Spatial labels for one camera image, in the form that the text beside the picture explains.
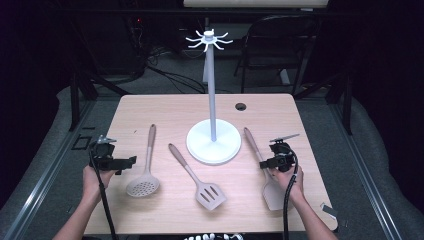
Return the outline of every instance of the person's arm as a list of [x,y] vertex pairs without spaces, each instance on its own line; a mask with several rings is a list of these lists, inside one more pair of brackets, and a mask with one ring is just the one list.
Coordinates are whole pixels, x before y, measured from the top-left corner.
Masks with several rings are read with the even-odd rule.
[[[272,174],[277,177],[278,182],[284,191],[286,190],[290,178],[293,175],[293,170],[293,167],[284,173],[277,169],[271,170]],[[290,191],[290,201],[293,203],[293,206],[296,208],[300,218],[302,219],[308,239],[337,239],[334,233],[318,217],[306,200],[303,193],[303,171],[300,166],[297,172],[296,182],[293,184]]]
[[[105,187],[109,184],[114,173],[115,171],[100,173]],[[88,220],[101,200],[99,181],[93,168],[89,166],[84,168],[83,183],[83,194],[78,207],[53,239],[82,239]]]

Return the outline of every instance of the white mug tree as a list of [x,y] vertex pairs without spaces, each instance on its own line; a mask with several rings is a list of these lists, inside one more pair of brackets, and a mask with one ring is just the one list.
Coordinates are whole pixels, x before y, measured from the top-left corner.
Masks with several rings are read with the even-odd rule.
[[207,77],[209,93],[209,111],[210,119],[201,121],[194,125],[187,135],[187,148],[190,154],[198,161],[208,165],[219,165],[230,161],[240,150],[241,137],[238,130],[229,122],[222,119],[216,119],[215,113],[215,72],[214,72],[214,53],[215,46],[219,50],[217,42],[228,44],[232,41],[222,41],[228,33],[223,36],[214,36],[214,31],[205,31],[199,39],[186,38],[191,42],[199,42],[189,48],[196,48],[205,44],[206,61],[204,77]]

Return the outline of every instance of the wrist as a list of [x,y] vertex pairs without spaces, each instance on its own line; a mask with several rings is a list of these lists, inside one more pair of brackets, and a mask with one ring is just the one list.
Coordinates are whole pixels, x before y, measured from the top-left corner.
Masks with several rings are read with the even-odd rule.
[[81,198],[81,202],[92,203],[92,204],[97,204],[100,202],[100,200],[101,200],[101,197],[100,197],[99,189],[96,189],[93,191],[86,191],[83,193],[83,196]]
[[290,201],[293,203],[294,207],[297,208],[298,205],[306,202],[306,198],[302,192],[292,192],[290,193]]

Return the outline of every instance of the wooden table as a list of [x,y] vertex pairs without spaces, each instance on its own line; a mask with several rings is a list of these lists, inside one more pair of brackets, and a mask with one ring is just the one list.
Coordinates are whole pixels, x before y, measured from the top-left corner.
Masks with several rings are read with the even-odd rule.
[[184,0],[184,7],[326,8],[328,0]]
[[[236,104],[244,103],[244,111]],[[184,234],[211,232],[281,232],[283,211],[270,211],[262,196],[264,173],[244,135],[247,127],[265,159],[273,157],[269,140],[300,134],[287,140],[302,166],[305,195],[315,212],[329,226],[337,221],[321,210],[331,206],[308,137],[291,95],[218,94],[216,116],[233,124],[240,132],[239,153],[228,163],[208,166],[189,154],[185,139],[196,123],[209,118],[207,95],[129,95],[116,110],[108,137],[114,143],[115,158],[136,155],[137,163],[122,175],[114,176],[107,189],[116,232],[120,234]],[[139,177],[145,166],[150,125],[157,126],[151,172],[160,181],[159,189],[145,198],[126,194],[126,186]],[[219,185],[227,201],[213,211],[200,205],[194,195],[196,186],[168,149],[173,143],[200,180]],[[295,209],[288,212],[289,230],[304,231]],[[94,210],[86,234],[110,233],[102,204]]]

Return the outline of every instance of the skimmer ladle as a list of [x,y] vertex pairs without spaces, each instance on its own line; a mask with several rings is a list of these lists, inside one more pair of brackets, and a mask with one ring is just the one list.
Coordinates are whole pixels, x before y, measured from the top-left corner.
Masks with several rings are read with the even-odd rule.
[[152,161],[153,142],[156,135],[156,125],[152,124],[149,130],[149,140],[147,145],[146,166],[141,177],[134,179],[127,186],[127,194],[132,197],[145,197],[152,194],[159,187],[159,180],[150,173],[150,163]]

